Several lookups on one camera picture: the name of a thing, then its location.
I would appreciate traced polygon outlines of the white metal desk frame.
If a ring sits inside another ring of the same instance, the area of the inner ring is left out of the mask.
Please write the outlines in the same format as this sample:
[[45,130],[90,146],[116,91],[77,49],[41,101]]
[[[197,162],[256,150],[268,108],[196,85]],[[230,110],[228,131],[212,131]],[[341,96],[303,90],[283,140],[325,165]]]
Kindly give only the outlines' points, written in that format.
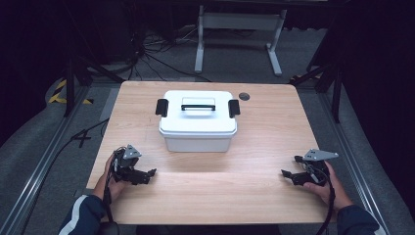
[[204,6],[199,7],[198,16],[198,47],[194,71],[201,73],[204,62],[204,30],[205,29],[246,29],[273,31],[273,39],[265,45],[269,61],[276,76],[282,75],[276,47],[283,30],[287,11],[282,10],[276,15],[242,14],[242,13],[211,13]]

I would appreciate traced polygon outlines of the aluminium floor rail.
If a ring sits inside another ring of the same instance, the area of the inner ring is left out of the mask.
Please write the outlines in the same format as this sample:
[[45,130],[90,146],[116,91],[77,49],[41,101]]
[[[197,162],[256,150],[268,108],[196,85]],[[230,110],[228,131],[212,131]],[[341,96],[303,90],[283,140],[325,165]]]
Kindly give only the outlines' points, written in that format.
[[324,94],[318,94],[318,99],[321,103],[324,114],[328,117],[329,122],[337,136],[337,139],[341,145],[341,149],[344,153],[344,159],[346,167],[349,171],[351,179],[356,191],[359,195],[360,201],[362,202],[364,208],[372,213],[379,224],[385,231],[385,235],[391,235],[390,231],[385,223],[385,220],[380,212],[380,209],[374,199],[372,190],[370,189],[359,165],[358,162],[349,146],[344,130],[339,122],[335,122],[335,119],[331,112],[331,103],[329,98]]
[[21,235],[55,159],[69,141],[70,124],[90,88],[75,92],[75,107],[49,104],[0,151],[0,235]]

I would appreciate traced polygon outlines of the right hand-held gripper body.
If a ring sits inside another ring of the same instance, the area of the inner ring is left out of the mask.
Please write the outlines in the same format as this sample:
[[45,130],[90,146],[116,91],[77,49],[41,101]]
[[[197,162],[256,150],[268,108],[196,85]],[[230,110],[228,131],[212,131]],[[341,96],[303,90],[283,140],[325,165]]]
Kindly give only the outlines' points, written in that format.
[[310,149],[302,158],[302,167],[310,175],[313,183],[319,186],[324,186],[328,176],[330,175],[325,161],[337,158],[338,156],[338,153]]

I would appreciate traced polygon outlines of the white box lid with handle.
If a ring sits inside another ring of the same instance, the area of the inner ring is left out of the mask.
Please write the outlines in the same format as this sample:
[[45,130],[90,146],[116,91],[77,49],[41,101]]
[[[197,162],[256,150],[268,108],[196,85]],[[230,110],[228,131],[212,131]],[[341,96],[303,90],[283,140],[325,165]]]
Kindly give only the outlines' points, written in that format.
[[156,105],[160,133],[173,138],[231,138],[240,113],[239,101],[228,91],[169,90]]

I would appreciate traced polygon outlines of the yellow black floor tape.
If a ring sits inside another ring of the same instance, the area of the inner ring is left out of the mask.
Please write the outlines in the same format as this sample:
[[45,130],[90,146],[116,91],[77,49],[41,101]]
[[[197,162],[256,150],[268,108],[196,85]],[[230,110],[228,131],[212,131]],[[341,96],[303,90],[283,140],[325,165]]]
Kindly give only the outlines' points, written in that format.
[[[67,85],[67,80],[64,79],[64,78],[61,79],[61,81],[56,86],[53,94],[51,95],[48,103],[66,104],[67,99],[60,96],[66,85]],[[94,104],[94,99],[84,99],[82,104],[92,105],[92,104]]]

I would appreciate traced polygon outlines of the black tripod stand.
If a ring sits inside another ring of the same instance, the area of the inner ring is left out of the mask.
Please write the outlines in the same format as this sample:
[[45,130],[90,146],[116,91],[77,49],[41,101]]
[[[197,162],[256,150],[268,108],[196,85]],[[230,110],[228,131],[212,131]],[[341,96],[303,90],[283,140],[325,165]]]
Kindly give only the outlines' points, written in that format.
[[89,86],[92,83],[92,77],[88,68],[92,68],[103,76],[108,77],[116,83],[123,83],[123,79],[113,72],[105,69],[84,57],[72,55],[66,65],[65,79],[67,81],[67,104],[65,117],[68,117],[75,107],[75,81],[78,80],[81,86]]
[[289,83],[298,86],[307,80],[320,76],[318,82],[314,85],[314,90],[317,93],[326,93],[330,87],[333,87],[333,98],[331,103],[331,114],[335,123],[340,122],[340,100],[342,92],[342,78],[343,74],[339,64],[328,64],[316,69],[313,69],[303,75],[293,76]]

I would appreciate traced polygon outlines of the person's right hand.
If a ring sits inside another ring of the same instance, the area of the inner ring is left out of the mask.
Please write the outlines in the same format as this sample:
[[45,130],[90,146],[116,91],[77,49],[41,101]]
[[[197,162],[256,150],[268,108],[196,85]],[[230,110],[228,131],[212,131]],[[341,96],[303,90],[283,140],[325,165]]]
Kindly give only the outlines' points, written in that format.
[[338,212],[345,207],[351,206],[352,200],[346,193],[346,190],[337,177],[333,167],[328,162],[326,162],[326,166],[329,169],[331,184],[327,183],[325,186],[319,186],[310,182],[306,182],[303,184],[303,187],[309,192],[319,196],[321,200],[327,205],[330,204],[331,189],[334,189],[335,198],[333,201],[333,210]]

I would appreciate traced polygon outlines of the person's left hand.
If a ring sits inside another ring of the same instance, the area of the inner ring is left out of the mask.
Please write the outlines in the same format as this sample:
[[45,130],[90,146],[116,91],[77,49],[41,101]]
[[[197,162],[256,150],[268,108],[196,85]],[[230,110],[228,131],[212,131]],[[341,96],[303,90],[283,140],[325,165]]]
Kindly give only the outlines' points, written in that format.
[[111,193],[112,201],[115,201],[119,195],[122,193],[124,188],[129,185],[126,181],[116,182],[114,179],[110,179],[110,182],[107,183],[107,176],[109,175],[110,166],[113,157],[109,157],[106,161],[105,169],[103,174],[100,176],[98,182],[96,183],[95,188],[93,189],[93,195],[99,199],[104,199],[104,191],[106,187],[109,187]]

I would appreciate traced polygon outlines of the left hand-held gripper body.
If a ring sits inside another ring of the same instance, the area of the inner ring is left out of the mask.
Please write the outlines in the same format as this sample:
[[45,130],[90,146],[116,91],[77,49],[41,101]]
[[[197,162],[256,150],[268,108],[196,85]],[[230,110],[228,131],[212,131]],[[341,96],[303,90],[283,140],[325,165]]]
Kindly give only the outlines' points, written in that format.
[[115,181],[131,183],[133,179],[144,178],[145,171],[134,168],[140,157],[141,153],[130,144],[115,150],[112,163],[112,174]]

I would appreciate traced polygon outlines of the white plastic storage box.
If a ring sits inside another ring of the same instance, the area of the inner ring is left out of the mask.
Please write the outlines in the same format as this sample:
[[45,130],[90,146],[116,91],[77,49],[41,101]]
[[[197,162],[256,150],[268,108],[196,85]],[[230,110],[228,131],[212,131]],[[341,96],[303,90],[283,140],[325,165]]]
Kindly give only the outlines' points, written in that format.
[[227,152],[236,134],[231,132],[166,132],[161,131],[170,152]]

